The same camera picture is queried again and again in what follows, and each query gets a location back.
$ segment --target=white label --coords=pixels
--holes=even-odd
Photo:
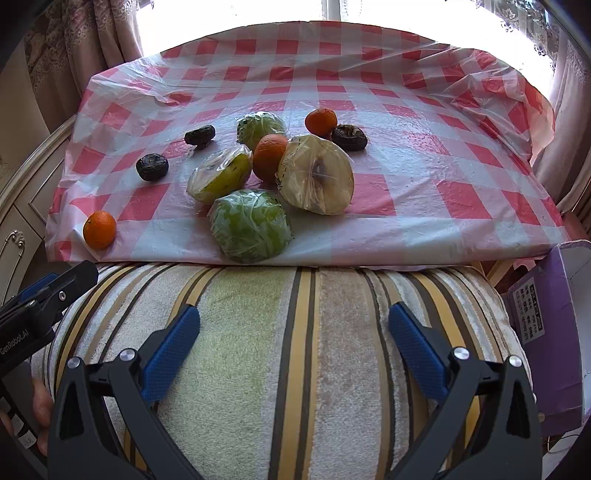
[[[525,345],[545,333],[533,277],[513,292],[513,301],[521,330],[521,343]]]
[[[18,441],[22,443],[23,447],[31,448],[36,444],[37,439],[35,438],[35,434],[31,430],[28,430],[25,435],[18,438]]]
[[[7,402],[6,398],[0,398],[0,410],[4,413],[8,413],[10,411],[10,403]]]
[[[14,429],[14,433],[17,434],[18,432],[21,431],[22,426],[24,425],[24,422],[21,420],[21,418],[18,415],[15,415],[14,417],[12,417],[12,428]]]

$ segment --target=human hand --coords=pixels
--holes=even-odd
[[[48,435],[48,428],[51,422],[51,411],[53,410],[53,399],[46,389],[45,385],[37,379],[33,378],[33,415],[35,419],[39,422],[39,425],[43,427],[43,429],[39,433],[39,437],[37,437],[37,448],[39,451],[47,456],[47,435]],[[2,419],[2,423],[8,430],[10,435],[14,435],[14,431],[12,428],[12,423],[8,415],[5,412],[0,410],[0,419]]]

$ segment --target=mandarin orange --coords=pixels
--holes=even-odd
[[[287,139],[283,135],[265,135],[252,155],[252,171],[261,180],[275,183],[275,174],[281,157],[287,148]]]
[[[311,134],[327,138],[332,129],[338,125],[336,113],[330,108],[317,108],[308,113],[304,124]]]
[[[117,223],[109,212],[99,210],[88,217],[82,229],[86,244],[95,250],[107,248],[117,232]]]

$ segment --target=striped fabric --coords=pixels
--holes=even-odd
[[[157,407],[207,480],[380,480],[433,409],[387,329],[388,308],[399,300],[481,359],[525,358],[500,297],[470,267],[396,273],[160,263],[102,267],[32,366],[54,394],[68,358],[108,361],[138,348],[190,303],[201,333]],[[116,403],[107,405],[126,454],[145,469]],[[475,399],[449,462],[479,412]]]

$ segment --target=apple half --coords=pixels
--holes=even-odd
[[[294,137],[279,163],[277,185],[295,207],[338,215],[353,197],[351,159],[329,140],[315,135]]]

